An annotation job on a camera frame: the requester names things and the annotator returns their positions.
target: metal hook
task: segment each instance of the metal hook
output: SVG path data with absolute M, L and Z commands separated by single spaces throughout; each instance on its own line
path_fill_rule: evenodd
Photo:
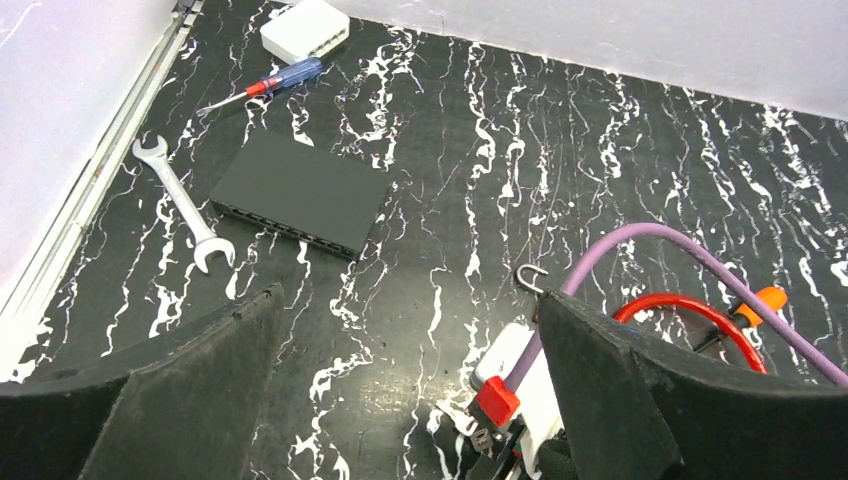
M 515 269 L 515 281 L 518 282 L 519 285 L 526 288 L 527 290 L 530 290 L 533 293 L 544 293 L 541 288 L 535 285 L 535 283 L 530 283 L 527 280 L 524 280 L 524 270 L 531 270 L 538 275 L 547 275 L 548 272 L 541 269 L 540 267 L 537 267 L 536 265 L 531 265 L 529 263 L 519 265 L 519 267 Z

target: black marble surface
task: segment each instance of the black marble surface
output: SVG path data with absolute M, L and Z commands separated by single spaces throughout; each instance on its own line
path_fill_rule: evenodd
M 130 155 L 20 379 L 281 281 L 289 335 L 245 478 L 453 478 L 459 444 L 434 403 L 470 398 L 489 342 L 528 321 L 534 298 L 512 269 L 539 264 L 551 272 L 539 283 L 559 285 L 588 245 L 636 221 L 681 229 L 754 288 L 785 288 L 784 317 L 845 366 L 846 123 L 358 20 L 317 81 L 194 116 L 281 66 L 258 31 L 281 8 L 207 4 L 142 131 L 168 140 L 198 203 L 256 129 L 391 173 L 363 258 L 204 204 L 237 259 L 203 275 L 173 203 Z M 645 239 L 605 258 L 579 297 L 611 313 L 653 291 L 734 300 L 685 254 Z M 637 320 L 680 345 L 692 333 L 670 314 Z M 821 381 L 768 328 L 749 335 L 773 373 Z

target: red clip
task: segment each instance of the red clip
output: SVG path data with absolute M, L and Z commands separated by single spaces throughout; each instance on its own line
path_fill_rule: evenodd
M 498 376 L 486 380 L 477 394 L 477 403 L 497 427 L 506 425 L 521 405 L 518 397 L 504 387 L 503 379 Z

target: red hose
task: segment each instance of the red hose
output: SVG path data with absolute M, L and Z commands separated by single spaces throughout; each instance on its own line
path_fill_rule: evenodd
M 716 324 L 716 326 L 724 332 L 725 335 L 733 340 L 733 343 L 735 343 L 736 346 L 739 347 L 739 350 L 742 351 L 742 354 L 745 355 L 745 360 L 748 361 L 748 365 L 752 370 L 760 373 L 766 373 L 766 366 L 763 364 L 760 354 L 757 353 L 757 350 L 753 345 L 751 345 L 751 342 L 745 338 L 745 335 L 742 335 L 742 332 L 736 328 L 736 325 L 734 325 L 725 314 L 695 298 L 677 293 L 651 293 L 639 297 L 621 307 L 617 312 L 615 312 L 613 318 L 621 323 L 627 323 L 633 315 L 641 312 L 642 310 L 668 305 L 685 308 L 706 317 L 708 320 Z

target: wrench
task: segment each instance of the wrench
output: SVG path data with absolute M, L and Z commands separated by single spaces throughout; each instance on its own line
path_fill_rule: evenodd
M 229 240 L 215 235 L 215 232 L 206 225 L 200 211 L 197 210 L 191 197 L 183 188 L 183 184 L 180 183 L 180 179 L 168 163 L 168 144 L 160 135 L 156 136 L 156 140 L 159 143 L 154 148 L 141 148 L 141 141 L 136 139 L 133 143 L 133 155 L 156 172 L 159 180 L 165 185 L 168 195 L 171 196 L 177 206 L 177 210 L 180 211 L 188 224 L 188 228 L 191 229 L 191 233 L 194 235 L 194 263 L 201 272 L 208 274 L 206 257 L 214 252 L 221 252 L 232 268 L 236 258 L 235 247 Z

